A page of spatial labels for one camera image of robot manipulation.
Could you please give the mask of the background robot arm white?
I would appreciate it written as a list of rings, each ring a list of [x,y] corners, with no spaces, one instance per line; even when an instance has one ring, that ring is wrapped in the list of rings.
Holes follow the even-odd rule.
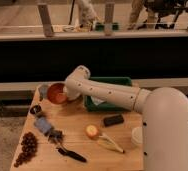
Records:
[[[79,11],[79,22],[81,25],[89,25],[98,20],[91,0],[77,0]]]

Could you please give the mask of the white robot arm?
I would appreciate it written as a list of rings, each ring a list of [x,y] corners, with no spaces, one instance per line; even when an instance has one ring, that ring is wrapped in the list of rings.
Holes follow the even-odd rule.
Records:
[[[92,81],[84,65],[64,84],[70,99],[88,95],[142,115],[144,171],[188,171],[188,98],[180,90]]]

